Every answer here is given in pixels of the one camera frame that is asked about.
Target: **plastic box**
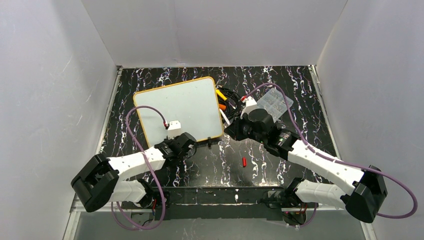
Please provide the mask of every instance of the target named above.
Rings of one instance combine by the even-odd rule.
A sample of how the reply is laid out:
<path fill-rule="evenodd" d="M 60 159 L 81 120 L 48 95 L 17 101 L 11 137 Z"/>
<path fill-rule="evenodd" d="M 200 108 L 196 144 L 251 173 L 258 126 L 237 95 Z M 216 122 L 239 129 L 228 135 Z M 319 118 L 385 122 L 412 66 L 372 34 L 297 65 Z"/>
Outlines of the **plastic box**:
<path fill-rule="evenodd" d="M 293 100 L 287 98 L 288 106 L 293 105 Z M 282 115 L 287 111 L 286 102 L 284 101 L 283 94 L 279 92 L 275 87 L 268 90 L 258 101 L 257 106 L 261 109 L 265 109 L 271 114 L 272 119 L 276 122 Z"/>

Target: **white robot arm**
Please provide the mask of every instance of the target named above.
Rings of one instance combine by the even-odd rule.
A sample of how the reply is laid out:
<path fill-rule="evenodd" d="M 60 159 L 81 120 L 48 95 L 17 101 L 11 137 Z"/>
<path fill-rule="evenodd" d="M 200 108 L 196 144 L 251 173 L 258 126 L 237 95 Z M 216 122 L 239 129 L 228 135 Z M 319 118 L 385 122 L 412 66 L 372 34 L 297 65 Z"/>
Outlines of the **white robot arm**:
<path fill-rule="evenodd" d="M 316 183 L 295 178 L 285 190 L 268 192 L 268 197 L 262 202 L 270 208 L 321 203 L 346 209 L 362 222 L 374 221 L 387 196 L 383 176 L 317 156 L 299 140 L 298 134 L 277 126 L 273 117 L 265 109 L 258 108 L 252 97 L 246 98 L 245 104 L 240 115 L 225 129 L 230 137 L 236 141 L 249 138 L 262 143 L 270 154 L 310 169 L 333 183 Z"/>
<path fill-rule="evenodd" d="M 108 202 L 133 202 L 136 205 L 151 198 L 154 192 L 142 179 L 128 181 L 129 178 L 148 172 L 144 161 L 146 155 L 154 171 L 159 170 L 165 161 L 182 160 L 193 148 L 196 139 L 189 133 L 182 133 L 179 121 L 169 122 L 167 138 L 144 153 L 106 158 L 97 154 L 82 168 L 71 182 L 87 212 L 94 212 Z"/>

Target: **red wire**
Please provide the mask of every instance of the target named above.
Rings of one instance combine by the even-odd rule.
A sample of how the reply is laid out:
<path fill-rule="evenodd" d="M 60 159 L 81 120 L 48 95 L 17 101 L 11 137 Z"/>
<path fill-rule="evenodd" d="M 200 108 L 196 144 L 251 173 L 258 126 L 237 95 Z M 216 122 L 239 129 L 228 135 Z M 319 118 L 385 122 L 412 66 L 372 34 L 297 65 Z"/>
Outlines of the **red wire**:
<path fill-rule="evenodd" d="M 300 207 L 299 211 L 297 211 L 297 214 L 300 214 L 302 212 L 302 209 L 304 208 L 304 204 L 302 203 L 302 206 Z"/>
<path fill-rule="evenodd" d="M 156 199 L 154 200 L 153 207 L 151 208 L 151 210 L 155 210 L 155 207 L 156 207 Z"/>
<path fill-rule="evenodd" d="M 304 214 L 306 212 L 306 209 L 308 209 L 308 204 L 305 203 L 305 210 L 303 210 L 302 214 Z"/>

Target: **purple cable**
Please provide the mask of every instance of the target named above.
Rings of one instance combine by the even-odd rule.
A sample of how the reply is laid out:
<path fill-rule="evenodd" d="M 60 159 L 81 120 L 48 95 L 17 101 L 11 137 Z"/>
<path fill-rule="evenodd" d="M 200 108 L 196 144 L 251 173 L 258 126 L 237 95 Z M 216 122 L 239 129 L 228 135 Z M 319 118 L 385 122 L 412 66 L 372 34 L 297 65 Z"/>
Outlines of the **purple cable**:
<path fill-rule="evenodd" d="M 154 108 L 154 107 L 151 107 L 151 106 L 136 106 L 136 107 L 134 107 L 134 108 L 132 108 L 127 114 L 126 114 L 126 117 L 125 117 L 125 124 L 126 124 L 126 130 L 128 131 L 128 133 L 129 133 L 129 135 L 131 135 L 131 138 L 132 138 L 132 140 L 135 142 L 135 144 L 137 145 L 137 147 L 140 149 L 140 151 L 142 152 L 142 153 L 144 153 L 145 151 L 144 151 L 144 149 L 143 149 L 143 147 L 142 147 L 142 145 L 140 144 L 140 142 L 137 140 L 137 138 L 136 138 L 136 136 L 134 135 L 134 133 L 133 133 L 133 131 L 131 131 L 131 128 L 130 128 L 130 115 L 135 111 L 135 110 L 137 110 L 137 109 L 151 109 L 151 110 L 153 110 L 153 111 L 155 111 L 155 112 L 157 112 L 159 115 L 160 115 L 160 117 L 162 118 L 162 120 L 163 120 L 163 125 L 166 127 L 166 125 L 167 125 L 167 121 L 165 120 L 165 117 L 162 115 L 162 113 L 160 112 L 160 111 L 158 111 L 156 108 Z M 157 222 L 157 224 L 156 225 L 154 225 L 154 226 L 142 226 L 142 225 L 139 225 L 139 224 L 137 224 L 135 221 L 133 221 L 132 219 L 131 219 L 131 217 L 129 217 L 129 216 L 127 216 L 125 213 L 124 213 L 124 211 L 122 210 L 122 207 L 121 207 L 121 205 L 119 204 L 119 202 L 116 202 L 116 205 L 117 205 L 117 207 L 118 207 L 118 209 L 119 209 L 119 211 L 122 213 L 122 215 L 132 224 L 132 225 L 134 225 L 136 228 L 138 228 L 138 229 L 141 229 L 141 230 L 150 230 L 150 229 L 154 229 L 154 228 L 156 228 L 156 227 L 158 227 L 161 223 L 162 223 L 162 221 L 164 220 L 164 217 L 165 217 L 165 208 L 166 208 L 166 200 L 165 200 L 165 196 L 164 196 L 164 191 L 162 190 L 162 187 L 161 187 L 161 183 L 159 182 L 159 180 L 158 180 L 158 177 L 156 176 L 156 174 L 155 174 L 155 171 L 153 170 L 153 168 L 152 168 L 152 166 L 150 165 L 150 163 L 149 163 L 149 160 L 147 159 L 147 157 L 146 157 L 146 155 L 145 154 L 143 154 L 143 157 L 144 157 L 144 161 L 145 161 L 145 163 L 146 163 L 146 165 L 147 165 L 147 167 L 148 167 L 148 169 L 150 170 L 150 173 L 151 173 L 151 176 L 153 177 L 153 179 L 154 179 L 154 182 L 156 183 L 156 185 L 157 185 L 157 189 L 159 190 L 159 194 L 160 194 L 160 198 L 161 198 L 161 200 L 162 200 L 162 214 L 160 215 L 160 219 L 159 219 L 159 221 Z M 121 226 L 121 227 L 123 227 L 124 229 L 128 229 L 128 230 L 134 230 L 133 228 L 128 228 L 128 227 L 126 227 L 126 226 L 124 226 L 121 222 L 119 222 L 119 220 L 115 217 L 115 213 L 114 213 L 114 209 L 113 209 L 113 207 L 111 208 L 111 210 L 112 210 L 112 213 L 113 213 L 113 215 L 114 215 L 114 219 L 115 219 L 115 221 L 116 221 L 116 223 L 119 225 L 119 226 Z"/>
<path fill-rule="evenodd" d="M 315 207 L 313 208 L 312 216 L 310 216 L 309 220 L 306 221 L 304 224 L 299 225 L 299 228 L 306 227 L 308 224 L 310 224 L 312 222 L 312 219 L 315 218 L 315 214 L 317 213 L 317 208 L 318 208 L 318 203 L 315 203 Z"/>
<path fill-rule="evenodd" d="M 117 215 L 115 214 L 115 212 L 114 212 L 114 202 L 111 202 L 110 203 L 110 211 L 112 212 L 112 216 L 113 216 L 113 219 L 115 219 L 115 222 L 121 227 L 121 228 L 123 228 L 123 229 L 126 229 L 126 230 L 131 230 L 131 231 L 136 231 L 136 230 L 138 230 L 138 228 L 136 228 L 136 227 L 129 227 L 129 226 L 125 226 L 124 224 L 122 224 L 119 220 L 118 220 L 118 218 L 117 218 Z"/>
<path fill-rule="evenodd" d="M 369 172 L 372 172 L 372 173 L 375 173 L 375 174 L 379 174 L 379 175 L 382 175 L 382 176 L 384 176 L 384 177 L 386 177 L 386 178 L 388 178 L 388 179 L 390 179 L 390 180 L 392 180 L 393 182 L 395 182 L 395 183 L 397 183 L 399 186 L 401 186 L 403 189 L 405 189 L 407 192 L 408 192 L 408 194 L 411 196 L 411 198 L 412 198 L 412 202 L 413 202 L 413 207 L 412 207 L 412 210 L 410 211 L 410 212 L 408 212 L 408 213 L 406 213 L 406 214 L 403 214 L 403 215 L 387 215 L 387 214 L 382 214 L 382 213 L 377 213 L 377 216 L 380 216 L 380 217 L 383 217 L 383 218 L 388 218 L 388 219 L 405 219 L 405 218 L 408 218 L 408 217 L 410 217 L 410 216 L 412 216 L 412 215 L 414 215 L 415 214 L 415 212 L 417 211 L 417 209 L 418 209 L 418 201 L 417 201 L 417 197 L 415 196 L 415 194 L 412 192 L 412 190 L 409 188 L 409 187 L 407 187 L 405 184 L 403 184 L 401 181 L 399 181 L 399 180 L 397 180 L 396 178 L 394 178 L 393 176 L 391 176 L 391 175 L 388 175 L 387 173 L 384 173 L 384 172 L 381 172 L 381 171 L 378 171 L 378 170 L 375 170 L 375 169 L 372 169 L 372 168 L 369 168 L 369 167 L 365 167 L 365 166 L 361 166 L 361 165 L 359 165 L 359 164 L 355 164 L 355 163 L 349 163 L 349 162 L 344 162 L 344 161 L 341 161 L 341 160 L 337 160 L 337 159 L 335 159 L 335 158 L 331 158 L 331 157 L 328 157 L 328 156 L 325 156 L 325 155 L 323 155 L 323 154 L 321 154 L 320 152 L 318 152 L 318 151 L 315 151 L 315 149 L 306 141 L 306 139 L 305 139 L 305 137 L 302 135 L 302 131 L 299 129 L 299 127 L 298 127 L 298 125 L 296 124 L 296 122 L 295 122 L 295 120 L 293 119 L 293 114 L 292 114 L 292 111 L 290 110 L 290 106 L 289 106 L 289 104 L 288 104 L 288 101 L 287 101 L 287 97 L 286 97 L 286 95 L 284 94 L 284 91 L 281 89 L 281 87 L 280 86 L 278 86 L 277 84 L 275 84 L 275 83 L 272 83 L 272 82 L 266 82 L 266 83 L 263 83 L 263 84 L 261 84 L 261 85 L 259 85 L 259 86 L 257 86 L 255 89 L 253 89 L 251 92 L 249 92 L 246 96 L 245 96 L 245 98 L 247 98 L 247 97 L 249 97 L 250 95 L 252 95 L 255 91 L 257 91 L 259 88 L 262 88 L 262 87 L 264 87 L 264 86 L 274 86 L 275 88 L 277 88 L 277 90 L 278 91 L 280 91 L 280 93 L 282 94 L 282 96 L 283 96 L 283 98 L 284 98 L 284 101 L 285 101 L 285 105 L 287 106 L 287 112 L 288 112 L 288 115 L 290 116 L 290 120 L 291 120 L 291 122 L 293 123 L 293 125 L 294 125 L 294 128 L 296 129 L 296 131 L 299 133 L 299 136 L 300 136 L 300 138 L 301 138 L 301 140 L 302 140 L 302 142 L 307 146 L 307 148 L 311 151 L 311 152 L 313 152 L 314 154 L 316 154 L 317 156 L 319 156 L 319 157 L 321 157 L 321 158 L 323 158 L 323 159 L 325 159 L 325 160 L 329 160 L 329 161 L 334 161 L 335 163 L 337 163 L 337 164 L 341 164 L 341 165 L 346 165 L 346 166 L 349 166 L 349 167 L 354 167 L 354 168 L 359 168 L 359 169 L 363 169 L 363 170 L 366 170 L 366 171 L 369 171 Z M 312 215 L 312 217 L 311 217 L 311 219 L 308 221 L 308 224 L 309 224 L 309 222 L 312 220 L 312 218 L 313 218 L 313 216 L 315 215 L 315 212 L 314 212 L 314 214 Z"/>

